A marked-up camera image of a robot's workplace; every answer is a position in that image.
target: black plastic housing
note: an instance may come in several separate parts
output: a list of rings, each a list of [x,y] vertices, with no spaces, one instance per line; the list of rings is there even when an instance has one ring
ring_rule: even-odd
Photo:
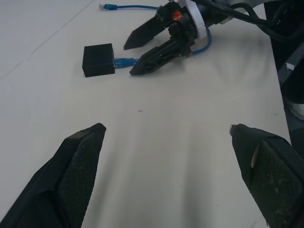
[[[53,158],[34,174],[0,228],[80,228],[105,131],[99,123],[66,138]]]
[[[87,46],[84,50],[82,69],[85,77],[110,75],[115,73],[112,44]]]
[[[304,227],[304,159],[278,135],[231,129],[242,178],[270,228]]]

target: blue ethernet cable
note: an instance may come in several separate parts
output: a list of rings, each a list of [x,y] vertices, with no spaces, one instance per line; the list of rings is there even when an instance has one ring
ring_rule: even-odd
[[[118,6],[114,4],[105,4],[99,5],[101,10],[117,10],[117,9],[126,9],[126,8],[141,8],[141,9],[148,9],[148,10],[157,10],[158,7],[154,6],[143,6],[143,5],[126,5],[126,6]]]
[[[200,53],[206,51],[210,47],[210,45],[212,43],[212,35],[211,35],[211,32],[210,32],[209,28],[207,28],[207,38],[208,38],[208,42],[205,45],[205,47],[203,47],[201,49],[198,49],[198,50],[195,50],[195,51],[192,51],[192,54],[194,54],[194,55],[200,54]]]
[[[113,60],[113,65],[115,68],[131,67],[137,63],[136,58],[116,58]]]

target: robotic arm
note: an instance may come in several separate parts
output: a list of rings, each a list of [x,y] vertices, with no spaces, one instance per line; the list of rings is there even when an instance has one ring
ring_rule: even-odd
[[[224,24],[237,18],[257,25],[270,37],[287,41],[303,34],[303,23],[290,36],[277,34],[272,30],[279,18],[301,0],[286,0],[277,10],[272,21],[260,19],[253,7],[272,0],[171,0],[160,6],[155,17],[134,30],[124,49],[139,48],[151,41],[157,34],[168,28],[170,39],[159,47],[144,54],[130,71],[131,75],[151,73],[175,58],[187,56],[190,47],[208,35],[208,27]]]

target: white tabletop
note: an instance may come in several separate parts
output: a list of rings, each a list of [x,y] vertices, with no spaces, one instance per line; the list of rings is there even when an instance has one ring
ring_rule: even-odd
[[[101,3],[0,3],[0,219],[66,137],[100,122],[107,132],[83,228],[266,228],[228,132],[242,123],[289,140],[269,37],[234,19],[211,27],[199,56],[146,76],[126,68],[85,78],[84,46],[140,57],[169,37],[123,51],[155,12],[99,12]]]

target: black cable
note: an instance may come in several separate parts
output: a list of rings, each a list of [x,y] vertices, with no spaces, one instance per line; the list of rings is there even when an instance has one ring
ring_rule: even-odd
[[[223,6],[221,4],[212,2],[210,0],[192,0],[193,2],[196,2],[200,5],[206,6],[206,7],[210,7],[211,9],[214,9],[224,15],[233,17],[233,18],[237,18],[239,20],[243,20],[245,22],[254,24],[254,25],[258,25],[258,26],[268,26],[270,25],[271,22],[269,22],[268,20],[264,20],[264,19],[260,19],[259,17],[257,18],[253,18],[252,16],[248,16],[244,13],[238,12],[234,9],[231,9],[229,7]]]
[[[281,5],[281,7],[279,7],[279,9],[277,10],[277,12],[274,15],[272,24],[275,25],[278,22],[279,16],[280,14],[286,9],[287,6],[289,6],[289,2],[284,3],[283,5]],[[253,8],[247,4],[247,3],[237,3],[231,6],[233,9],[237,9],[237,8],[243,8],[245,9],[248,14],[250,16],[252,16],[253,18],[258,18],[258,15],[256,14],[256,12],[253,10]],[[258,26],[264,33],[266,33],[268,36],[270,36],[272,39],[275,39],[277,41],[280,42],[286,42],[289,40],[292,40],[294,38],[297,38],[299,35],[301,35],[304,32],[303,29],[303,24],[299,26],[299,28],[297,29],[296,32],[294,32],[292,35],[290,36],[284,36],[281,34],[278,34],[277,32],[269,29],[269,25],[264,27],[264,26]]]

